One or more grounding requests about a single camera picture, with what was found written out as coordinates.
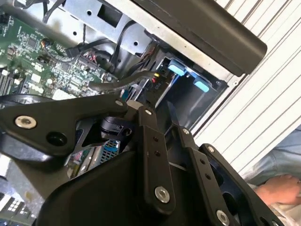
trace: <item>chip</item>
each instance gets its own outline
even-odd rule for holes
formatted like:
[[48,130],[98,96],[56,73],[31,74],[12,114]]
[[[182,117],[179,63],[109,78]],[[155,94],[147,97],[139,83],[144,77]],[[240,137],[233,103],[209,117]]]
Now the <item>chip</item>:
[[70,65],[69,64],[62,64],[62,70],[64,72],[67,72],[70,69]]
[[15,50],[13,48],[8,48],[8,55],[13,55]]
[[36,41],[35,39],[29,38],[29,40],[28,40],[28,42],[27,42],[27,45],[29,45],[29,46],[32,47],[32,48],[36,48],[37,41]]

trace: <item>black plastic cover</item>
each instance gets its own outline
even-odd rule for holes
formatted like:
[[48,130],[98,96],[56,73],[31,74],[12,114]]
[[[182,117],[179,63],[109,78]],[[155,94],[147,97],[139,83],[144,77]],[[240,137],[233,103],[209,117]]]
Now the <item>black plastic cover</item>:
[[213,0],[132,0],[228,71],[250,74],[267,46]]

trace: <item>cable connector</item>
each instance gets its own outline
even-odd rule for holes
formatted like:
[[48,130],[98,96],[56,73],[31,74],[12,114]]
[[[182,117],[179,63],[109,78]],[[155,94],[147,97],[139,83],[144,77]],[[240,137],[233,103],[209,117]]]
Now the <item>cable connector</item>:
[[68,48],[65,50],[65,52],[67,54],[67,57],[69,58],[76,57],[81,53],[80,49],[77,46]]

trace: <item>screw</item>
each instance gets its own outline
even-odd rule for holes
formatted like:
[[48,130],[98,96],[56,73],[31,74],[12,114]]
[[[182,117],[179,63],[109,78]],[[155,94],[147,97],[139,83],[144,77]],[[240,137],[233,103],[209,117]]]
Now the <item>screw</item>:
[[32,129],[37,126],[37,121],[33,117],[22,115],[16,118],[15,124],[23,129]]
[[208,151],[210,151],[211,153],[214,153],[214,149],[213,149],[213,147],[211,147],[211,146],[208,146],[208,147],[207,147],[207,149],[208,149]]
[[151,111],[150,110],[145,110],[145,112],[147,113],[147,114],[149,114],[149,115],[152,115],[152,113],[151,113]]
[[237,85],[238,85],[238,81],[234,81],[233,86],[237,86]]
[[123,103],[119,100],[116,100],[115,103],[118,104],[119,106],[123,106]]
[[170,200],[168,191],[162,186],[155,188],[155,196],[162,203],[168,203]]
[[227,217],[227,215],[223,211],[218,210],[216,212],[216,215],[217,215],[217,218],[219,219],[219,221],[222,223],[222,225],[225,225],[225,226],[230,225],[229,218]]
[[279,224],[276,221],[272,221],[274,226],[279,226]]
[[189,134],[189,131],[187,129],[183,129],[183,132],[187,135]]

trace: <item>capacitor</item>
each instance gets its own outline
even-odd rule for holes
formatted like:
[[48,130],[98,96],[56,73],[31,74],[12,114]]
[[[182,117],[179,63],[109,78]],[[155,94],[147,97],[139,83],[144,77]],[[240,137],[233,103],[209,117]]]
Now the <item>capacitor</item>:
[[53,83],[52,79],[47,79],[47,84],[51,85]]

